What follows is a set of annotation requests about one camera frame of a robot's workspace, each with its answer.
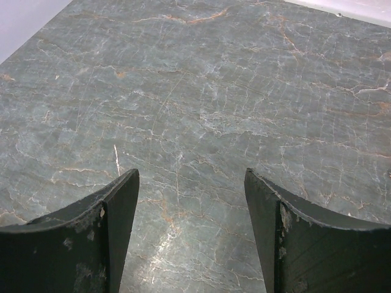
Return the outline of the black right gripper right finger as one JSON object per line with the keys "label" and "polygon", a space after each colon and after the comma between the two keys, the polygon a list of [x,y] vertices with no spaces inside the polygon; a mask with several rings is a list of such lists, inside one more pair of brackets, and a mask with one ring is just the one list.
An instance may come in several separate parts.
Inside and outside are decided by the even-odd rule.
{"label": "black right gripper right finger", "polygon": [[268,292],[389,292],[390,226],[339,214],[247,169],[246,201]]}

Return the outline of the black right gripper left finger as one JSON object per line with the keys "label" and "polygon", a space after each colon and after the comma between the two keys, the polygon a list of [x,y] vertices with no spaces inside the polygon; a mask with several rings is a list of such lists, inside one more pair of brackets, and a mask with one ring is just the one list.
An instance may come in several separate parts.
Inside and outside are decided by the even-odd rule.
{"label": "black right gripper left finger", "polygon": [[131,169],[23,225],[1,228],[2,292],[118,292],[139,193]]}

